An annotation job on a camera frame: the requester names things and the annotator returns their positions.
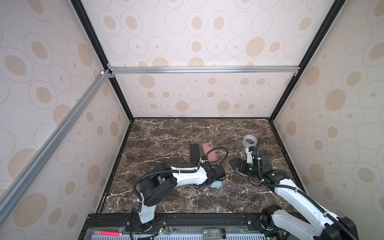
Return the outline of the pink phone case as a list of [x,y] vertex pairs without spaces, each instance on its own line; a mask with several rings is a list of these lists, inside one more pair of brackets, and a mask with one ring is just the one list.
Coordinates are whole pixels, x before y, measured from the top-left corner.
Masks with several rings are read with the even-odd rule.
[[203,143],[202,148],[203,148],[205,156],[207,157],[207,159],[210,163],[214,163],[218,160],[216,151],[212,150],[214,148],[214,146],[211,142]]

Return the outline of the light blue phone case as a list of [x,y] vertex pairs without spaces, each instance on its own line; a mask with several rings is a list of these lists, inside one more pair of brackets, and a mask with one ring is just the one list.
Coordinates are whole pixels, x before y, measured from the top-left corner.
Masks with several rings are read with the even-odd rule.
[[223,187],[222,181],[215,181],[210,185],[211,189],[221,189]]

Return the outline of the phone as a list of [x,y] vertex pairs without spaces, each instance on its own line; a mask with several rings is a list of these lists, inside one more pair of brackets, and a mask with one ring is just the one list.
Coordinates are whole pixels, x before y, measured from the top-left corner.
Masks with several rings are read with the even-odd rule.
[[189,149],[190,149],[190,162],[191,163],[199,162],[201,159],[199,144],[190,144]]

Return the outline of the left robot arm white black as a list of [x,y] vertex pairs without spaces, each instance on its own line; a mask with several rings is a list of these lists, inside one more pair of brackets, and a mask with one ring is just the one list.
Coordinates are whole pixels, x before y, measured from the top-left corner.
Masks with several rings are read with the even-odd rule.
[[133,185],[133,193],[139,202],[141,224],[154,220],[156,206],[165,200],[176,187],[192,185],[200,189],[226,179],[226,172],[220,165],[198,163],[192,168],[176,168],[168,163],[159,163]]

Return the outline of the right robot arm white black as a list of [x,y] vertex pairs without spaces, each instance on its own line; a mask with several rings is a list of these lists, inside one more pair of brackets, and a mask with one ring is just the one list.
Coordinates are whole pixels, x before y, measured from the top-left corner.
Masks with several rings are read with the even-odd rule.
[[261,185],[269,188],[292,205],[303,220],[289,214],[277,205],[263,209],[260,218],[266,231],[282,229],[300,240],[357,240],[356,224],[348,217],[339,217],[327,210],[303,192],[285,174],[273,169],[266,153],[254,147],[246,149],[247,159],[233,159],[233,170],[257,178]]

